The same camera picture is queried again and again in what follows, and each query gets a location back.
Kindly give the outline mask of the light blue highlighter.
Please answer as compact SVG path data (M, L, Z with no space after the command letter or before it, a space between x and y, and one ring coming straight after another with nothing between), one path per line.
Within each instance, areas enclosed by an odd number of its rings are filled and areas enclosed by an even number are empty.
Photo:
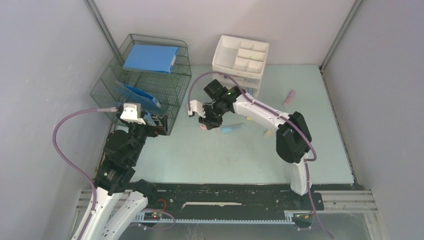
M241 123L237 123L237 124L222 126L221 127L221 131L223 133L230 133L232 131L236 131L236 130L242 129L245 126L246 126L246 124L244 122L241 122Z

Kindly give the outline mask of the blue folder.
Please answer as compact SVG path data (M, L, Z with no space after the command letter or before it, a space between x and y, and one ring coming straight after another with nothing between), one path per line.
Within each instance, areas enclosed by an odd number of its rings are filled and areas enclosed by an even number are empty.
M119 99L122 103L140 104L144 111L161 111L160 102L150 93L139 88L124 84L118 81L114 82L114 88L120 95Z
M129 52L123 68L170 74L178 53L177 46L135 44Z

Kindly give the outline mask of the white plastic drawer organizer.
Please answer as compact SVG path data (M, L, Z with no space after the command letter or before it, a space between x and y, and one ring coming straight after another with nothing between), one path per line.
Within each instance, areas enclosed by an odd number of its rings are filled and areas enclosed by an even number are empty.
M218 41L212 60L212 78L227 88L234 82L251 96L257 97L260 91L270 44L251 39L222 35Z

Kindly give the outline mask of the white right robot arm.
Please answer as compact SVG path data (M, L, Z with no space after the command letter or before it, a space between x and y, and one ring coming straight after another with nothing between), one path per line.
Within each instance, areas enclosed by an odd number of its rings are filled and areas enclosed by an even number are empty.
M218 80L213 80L203 90L211 98L211 102L201 103L189 99L188 115L192 117L197 114L199 122L207 130L211 130L220 127L223 115L231 112L250 118L275 132L276 153L283 161L291 164L291 204L297 209L308 206L311 202L308 191L312 184L306 163L316 160L316 152L312 147L312 136L304 116L297 111L288 114L276 110L256 100L239 85L228 89Z

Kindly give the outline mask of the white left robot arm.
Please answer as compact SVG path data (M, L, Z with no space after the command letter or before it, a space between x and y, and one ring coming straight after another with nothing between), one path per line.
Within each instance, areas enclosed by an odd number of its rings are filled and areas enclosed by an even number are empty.
M95 189L72 239L117 240L141 210L156 206L155 184L143 179L130 182L147 138L168 134L167 115L151 118L154 125L126 123L128 130L117 129L107 136Z

